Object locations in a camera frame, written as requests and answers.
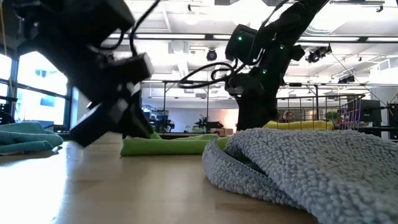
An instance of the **green cloth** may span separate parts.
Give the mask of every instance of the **green cloth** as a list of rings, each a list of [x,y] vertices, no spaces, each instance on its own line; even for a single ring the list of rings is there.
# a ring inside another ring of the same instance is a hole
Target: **green cloth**
[[[51,151],[63,139],[38,122],[0,125],[0,154]]]
[[[200,155],[205,146],[216,134],[201,134],[187,138],[164,140],[154,133],[150,139],[125,139],[121,156],[151,156],[151,155]],[[217,145],[223,149],[228,137],[218,138]]]

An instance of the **table surface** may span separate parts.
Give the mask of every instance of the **table surface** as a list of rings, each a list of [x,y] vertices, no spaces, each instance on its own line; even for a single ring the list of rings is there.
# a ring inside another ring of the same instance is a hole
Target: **table surface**
[[[119,156],[120,144],[0,157],[0,223],[316,223],[217,189],[200,156]]]

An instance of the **yellow cloth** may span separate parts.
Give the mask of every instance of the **yellow cloth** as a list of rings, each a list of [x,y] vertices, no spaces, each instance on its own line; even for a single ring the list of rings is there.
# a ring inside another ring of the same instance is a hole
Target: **yellow cloth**
[[[268,122],[265,128],[286,129],[286,130],[333,130],[333,123],[326,121],[302,121],[290,123]]]

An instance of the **teal towel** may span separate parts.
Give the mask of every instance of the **teal towel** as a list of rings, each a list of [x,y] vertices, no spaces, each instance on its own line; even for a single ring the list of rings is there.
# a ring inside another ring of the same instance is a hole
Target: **teal towel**
[[[38,122],[0,125],[0,154],[50,151],[62,142],[60,136],[46,131]]]

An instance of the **wooden table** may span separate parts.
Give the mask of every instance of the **wooden table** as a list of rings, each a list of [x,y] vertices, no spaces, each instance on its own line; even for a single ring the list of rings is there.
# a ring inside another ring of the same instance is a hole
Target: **wooden table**
[[[0,157],[0,223],[316,223],[212,186],[200,156],[119,156],[119,144]]]

